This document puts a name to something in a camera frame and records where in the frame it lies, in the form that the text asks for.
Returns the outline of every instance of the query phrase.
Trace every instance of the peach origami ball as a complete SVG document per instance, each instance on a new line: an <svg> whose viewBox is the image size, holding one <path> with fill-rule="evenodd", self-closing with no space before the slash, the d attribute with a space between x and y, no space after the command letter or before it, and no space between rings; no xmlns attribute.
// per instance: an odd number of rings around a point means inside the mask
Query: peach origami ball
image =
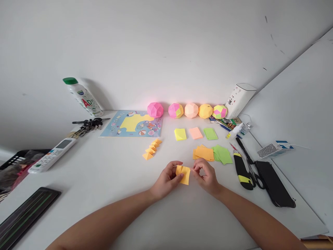
<svg viewBox="0 0 333 250"><path fill-rule="evenodd" d="M213 108L209 104L202 104L199 108L199 116L201 118L209 118L213 113Z"/></svg>
<svg viewBox="0 0 333 250"><path fill-rule="evenodd" d="M185 111L184 114L188 117L188 118L194 118L197 116L199 112L199 108L195 103L188 103L185 106Z"/></svg>
<svg viewBox="0 0 333 250"><path fill-rule="evenodd" d="M171 104L169 106L168 112L172 118L179 118L184 114L183 107L179 103Z"/></svg>
<svg viewBox="0 0 333 250"><path fill-rule="evenodd" d="M153 118L158 118L161 117L163 114L163 107L160 103L158 102L152 102L151 104L148 105L147 107L147 113L149 116Z"/></svg>
<svg viewBox="0 0 333 250"><path fill-rule="evenodd" d="M224 118L228 113L227 108L224 105L216 105L213 109L212 116L216 119L221 120Z"/></svg>

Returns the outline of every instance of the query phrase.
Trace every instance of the green bottle cap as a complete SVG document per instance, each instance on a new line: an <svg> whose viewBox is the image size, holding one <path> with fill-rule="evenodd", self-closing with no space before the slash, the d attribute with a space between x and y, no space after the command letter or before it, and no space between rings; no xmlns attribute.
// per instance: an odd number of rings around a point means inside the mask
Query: green bottle cap
<svg viewBox="0 0 333 250"><path fill-rule="evenodd" d="M72 84L77 84L78 81L74 77L66 77L63 79L65 84L72 85Z"/></svg>

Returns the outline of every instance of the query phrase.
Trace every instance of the small bottle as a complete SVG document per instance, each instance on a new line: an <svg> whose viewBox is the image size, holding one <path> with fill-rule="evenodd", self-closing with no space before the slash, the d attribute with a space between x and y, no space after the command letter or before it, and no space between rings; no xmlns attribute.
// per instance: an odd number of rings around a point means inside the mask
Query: small bottle
<svg viewBox="0 0 333 250"><path fill-rule="evenodd" d="M239 124L238 126L234 127L232 131L227 134L225 137L227 140L232 140L236 137L237 133L242 129L243 123Z"/></svg>
<svg viewBox="0 0 333 250"><path fill-rule="evenodd" d="M89 91L79 84L74 77L64 78L63 81L67 84L69 92L92 117L101 117L103 115L103 111Z"/></svg>
<svg viewBox="0 0 333 250"><path fill-rule="evenodd" d="M250 131L251 128L253 128L253 125L251 125L250 123L244 124L240 133L242 135L245 135L247 132Z"/></svg>

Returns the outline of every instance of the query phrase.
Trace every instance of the folded paper piece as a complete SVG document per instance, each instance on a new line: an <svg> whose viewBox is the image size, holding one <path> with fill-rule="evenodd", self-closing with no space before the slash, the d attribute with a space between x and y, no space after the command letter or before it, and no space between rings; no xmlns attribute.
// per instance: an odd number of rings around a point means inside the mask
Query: folded paper piece
<svg viewBox="0 0 333 250"><path fill-rule="evenodd" d="M199 112L199 108L195 103L188 103L185 106L185 110L184 110L184 114L188 117L188 118L194 118L197 116Z"/></svg>
<svg viewBox="0 0 333 250"><path fill-rule="evenodd" d="M146 160L149 160L149 159L153 158L153 155L150 154L150 153L145 153L145 154L143 154L142 156L143 156L143 158L145 158Z"/></svg>
<svg viewBox="0 0 333 250"><path fill-rule="evenodd" d="M152 150L156 151L156 148L153 145L149 145L149 148L151 148Z"/></svg>
<svg viewBox="0 0 333 250"><path fill-rule="evenodd" d="M163 111L164 110L163 110L162 105L158 102L152 102L147 107L148 115L153 117L153 118L161 117L163 115Z"/></svg>
<svg viewBox="0 0 333 250"><path fill-rule="evenodd" d="M184 174L183 179L181 179L180 183L188 185L188 180L190 178L190 172L191 172L190 168L177 165L176 175L180 175L181 173Z"/></svg>
<svg viewBox="0 0 333 250"><path fill-rule="evenodd" d="M177 141L182 141L182 140L186 140L186 132L184 128L176 128L174 130L174 135L176 136L176 140Z"/></svg>
<svg viewBox="0 0 333 250"><path fill-rule="evenodd" d="M217 140L218 137L213 128L204 128L205 135L208 140Z"/></svg>
<svg viewBox="0 0 333 250"><path fill-rule="evenodd" d="M212 149L214 151L214 159L216 161L222 162L224 165L227 163L233 163L230 152L227 148L216 145L215 147L212 147Z"/></svg>
<svg viewBox="0 0 333 250"><path fill-rule="evenodd" d="M224 105L216 105L213 109L212 116L216 119L221 120L228 113L227 108Z"/></svg>
<svg viewBox="0 0 333 250"><path fill-rule="evenodd" d="M157 142L152 142L151 145L154 146L155 148L158 148L160 146Z"/></svg>
<svg viewBox="0 0 333 250"><path fill-rule="evenodd" d="M201 145L193 150L193 159L204 158L207 161L214 161L214 151L213 149L206 148L205 146Z"/></svg>
<svg viewBox="0 0 333 250"><path fill-rule="evenodd" d="M212 106L210 106L209 104L202 104L200 107L199 107L199 116L201 118L209 118L213 113L213 108Z"/></svg>
<svg viewBox="0 0 333 250"><path fill-rule="evenodd" d="M196 140L196 139L203 138L203 136L202 136L202 134L201 134L201 132L200 132L200 130L199 130L198 127L190 128L189 131L190 131L190 134L191 134L191 136L192 136L193 139Z"/></svg>
<svg viewBox="0 0 333 250"><path fill-rule="evenodd" d="M159 139L156 139L155 141L153 141L153 142L156 142L158 145L160 145L161 143L162 143L162 141L161 140L159 140Z"/></svg>
<svg viewBox="0 0 333 250"><path fill-rule="evenodd" d="M153 150L153 149L151 149L151 148L146 149L146 152L147 152L147 153L150 153L150 154L154 154L154 153L156 153L156 151Z"/></svg>
<svg viewBox="0 0 333 250"><path fill-rule="evenodd" d="M179 103L173 103L169 106L168 112L172 118L179 118L184 114L183 106Z"/></svg>

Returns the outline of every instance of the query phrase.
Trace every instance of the bottle label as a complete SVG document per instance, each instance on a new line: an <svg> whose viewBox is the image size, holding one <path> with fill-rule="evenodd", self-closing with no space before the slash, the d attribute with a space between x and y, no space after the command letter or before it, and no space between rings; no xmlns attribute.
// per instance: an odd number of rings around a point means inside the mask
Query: bottle label
<svg viewBox="0 0 333 250"><path fill-rule="evenodd" d="M102 110L98 106L97 102L93 99L93 97L90 95L90 93L86 90L79 90L76 93L72 93L75 96L75 99L78 101L78 103L81 104L81 106L88 112L90 115L94 117L99 117L103 115Z"/></svg>

